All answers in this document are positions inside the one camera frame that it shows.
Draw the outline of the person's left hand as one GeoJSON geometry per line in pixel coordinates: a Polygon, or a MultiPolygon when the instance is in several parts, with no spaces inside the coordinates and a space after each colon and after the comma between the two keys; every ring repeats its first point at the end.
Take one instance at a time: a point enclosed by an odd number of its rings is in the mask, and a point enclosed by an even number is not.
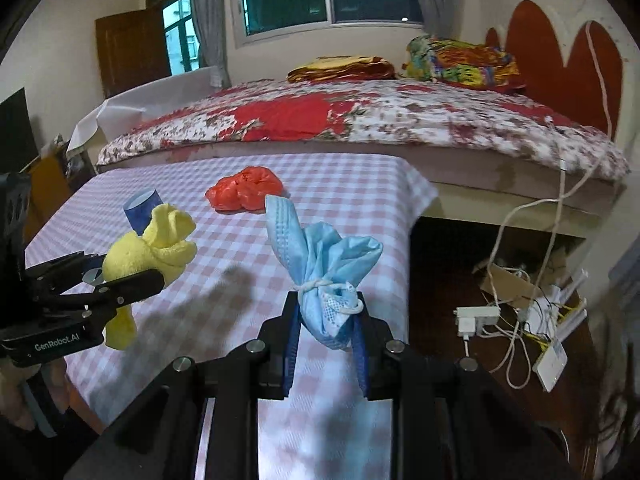
{"type": "MultiPolygon", "coordinates": [[[[61,414],[70,407],[66,370],[66,361],[57,359],[47,363],[42,372],[51,399],[61,414]]],[[[18,368],[9,359],[1,360],[1,416],[17,428],[28,431],[36,428],[21,384],[39,371],[39,365],[18,368]]]]}

